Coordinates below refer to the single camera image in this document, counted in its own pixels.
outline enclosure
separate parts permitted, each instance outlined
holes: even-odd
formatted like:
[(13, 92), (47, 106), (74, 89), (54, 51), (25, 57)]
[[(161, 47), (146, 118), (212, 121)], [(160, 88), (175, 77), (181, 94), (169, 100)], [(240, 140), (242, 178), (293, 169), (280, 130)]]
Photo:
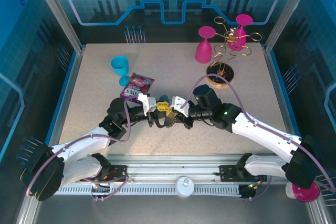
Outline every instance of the enclosure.
[[(289, 134), (315, 138), (323, 167), (333, 179), (336, 0), (0, 0), (0, 4), (2, 223), (334, 222), (334, 193), (321, 188), (317, 200), (299, 202), (287, 198), (283, 178), (274, 178), (269, 190), (252, 202), (207, 194), (179, 199), (124, 191), (95, 205), (90, 193), (65, 189), (38, 202), (25, 196), (20, 176), (29, 156), (22, 152), (26, 140), (32, 137), (49, 146), (65, 143), (104, 119), (110, 102), (123, 90), (110, 64), (113, 57), (127, 56), (128, 75), (135, 72), (155, 79), (151, 95), (186, 98), (207, 73), (208, 64), (195, 60), (197, 46), (204, 41), (198, 30), (209, 26), (216, 31), (208, 39), (213, 61), (225, 29), (237, 27), (236, 17), (246, 14), (253, 22), (244, 32), (262, 39), (247, 37), (248, 56), (226, 48), (224, 58), (235, 56), (228, 60), (233, 87), (259, 120)], [(228, 87), (215, 92), (222, 102), (238, 104)], [(234, 165), (244, 153), (272, 155), (253, 141), (223, 135), (202, 122), (188, 131), (182, 125), (158, 129), (138, 123), (129, 142), (100, 152), (115, 165), (128, 166), (133, 177), (125, 188), (138, 182), (165, 188), (184, 175), (195, 178), (196, 187), (220, 187), (213, 174), (218, 166)], [(320, 174), (317, 180), (326, 183)]]

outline table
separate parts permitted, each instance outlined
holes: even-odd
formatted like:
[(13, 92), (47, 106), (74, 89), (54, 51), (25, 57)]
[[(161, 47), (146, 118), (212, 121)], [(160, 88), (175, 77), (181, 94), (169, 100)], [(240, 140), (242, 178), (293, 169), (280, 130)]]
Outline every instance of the table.
[[(60, 143), (91, 131), (107, 115), (110, 102), (120, 95), (120, 77), (111, 67), (111, 59), (124, 55), (129, 59), (130, 72), (154, 78), (151, 96), (159, 98), (178, 95), (186, 98), (194, 83), (205, 74), (208, 64), (198, 63), (195, 50), (198, 43), (164, 44), (88, 44), (78, 73)], [(270, 79), (260, 43), (247, 44), (252, 49), (248, 57), (238, 56), (228, 64), (235, 77), (232, 85), (245, 109), (255, 118), (285, 131), (279, 104)], [(229, 87), (215, 89), (222, 102), (238, 105)], [(176, 154), (210, 155), (270, 153), (263, 146), (245, 137), (194, 122), (187, 130), (182, 124), (171, 128), (149, 128), (146, 122), (132, 127), (127, 143), (116, 143), (100, 150), (103, 154)]]

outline purple snack bag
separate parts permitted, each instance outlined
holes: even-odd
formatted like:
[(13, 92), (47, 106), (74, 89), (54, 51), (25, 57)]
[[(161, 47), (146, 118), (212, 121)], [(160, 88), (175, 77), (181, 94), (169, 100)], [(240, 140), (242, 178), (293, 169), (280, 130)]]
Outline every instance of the purple snack bag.
[[(125, 99), (139, 93), (147, 94), (153, 82), (154, 79), (133, 73), (130, 81), (121, 92), (120, 97)], [(133, 98), (131, 101), (142, 104), (142, 102), (139, 102), (136, 98)]]

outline speckled table surface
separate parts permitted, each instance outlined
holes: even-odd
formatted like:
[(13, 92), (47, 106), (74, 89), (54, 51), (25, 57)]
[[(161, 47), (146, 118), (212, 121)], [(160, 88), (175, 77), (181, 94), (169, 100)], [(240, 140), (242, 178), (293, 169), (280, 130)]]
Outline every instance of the speckled table surface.
[[(111, 59), (124, 55), (130, 72), (155, 79), (151, 96), (186, 98), (194, 83), (205, 74), (208, 64), (195, 61), (198, 43), (173, 44), (88, 44), (78, 73), (60, 143), (91, 131), (107, 115), (110, 102), (120, 95), (120, 77), (111, 68)], [(255, 118), (284, 131), (285, 126), (259, 43), (248, 44), (253, 53), (228, 63), (235, 77), (232, 85), (245, 109)], [(238, 104), (229, 87), (215, 89), (222, 102)], [(182, 124), (171, 128), (149, 128), (146, 122), (132, 127), (127, 143), (101, 150), (104, 154), (242, 154), (269, 153), (261, 145), (235, 134), (194, 122), (187, 130)]]

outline blue cup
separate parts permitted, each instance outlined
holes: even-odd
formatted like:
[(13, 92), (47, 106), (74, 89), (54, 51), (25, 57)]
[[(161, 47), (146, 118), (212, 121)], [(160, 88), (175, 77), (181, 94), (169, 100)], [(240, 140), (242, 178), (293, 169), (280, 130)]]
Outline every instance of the blue cup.
[(121, 76), (119, 84), (125, 87), (130, 81), (130, 77), (127, 76), (129, 71), (128, 59), (125, 56), (116, 56), (112, 59), (111, 66), (115, 73)]

